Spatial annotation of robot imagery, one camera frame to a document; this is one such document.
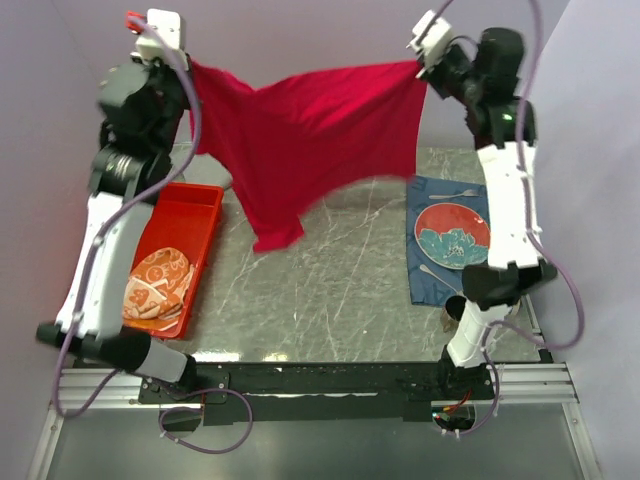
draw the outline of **red and blue plate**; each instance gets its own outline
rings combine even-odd
[[[436,264],[452,270],[486,261],[489,225],[476,212],[456,203],[425,208],[415,224],[416,242]]]

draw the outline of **metal utensil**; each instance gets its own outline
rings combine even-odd
[[[456,193],[455,195],[429,195],[431,200],[445,200],[447,198],[456,198],[456,197],[479,197],[480,194],[477,190],[469,189],[465,190],[462,193]]]
[[[429,270],[429,267],[427,267],[424,263],[422,265],[420,265],[420,271],[422,271],[422,272],[424,272],[424,273],[426,273],[428,275],[431,275],[436,280],[440,281],[441,283],[444,283],[447,287],[449,287],[451,290],[456,292],[456,295],[462,295],[462,291],[461,290],[456,290],[451,285],[449,285],[447,282],[442,280],[439,276],[437,276],[435,273],[433,273],[431,270]]]

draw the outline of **red t-shirt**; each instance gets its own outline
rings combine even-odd
[[[299,216],[329,192],[374,176],[415,173],[426,83],[414,62],[295,75],[253,89],[193,63],[202,105],[197,153],[216,158],[258,237],[254,251],[285,248]]]

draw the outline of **red wire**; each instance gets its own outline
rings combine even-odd
[[[462,400],[460,400],[457,404],[455,404],[453,406],[450,406],[450,407],[444,407],[443,410],[446,412],[447,415],[451,415],[456,410],[458,410],[458,408],[460,408],[462,405],[467,403],[470,398],[471,398],[471,389],[469,389],[469,391],[466,393],[464,398]]]

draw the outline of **red tray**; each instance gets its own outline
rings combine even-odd
[[[125,325],[146,330],[158,338],[184,336],[202,272],[207,265],[213,234],[220,220],[223,196],[222,188],[207,185],[171,183],[162,190],[140,238],[133,266],[160,248],[173,247],[184,253],[194,266],[193,277],[177,324],[169,328],[160,325],[162,329],[158,329],[157,322],[162,322],[161,320],[126,320]],[[166,322],[171,325],[175,321],[172,319]]]

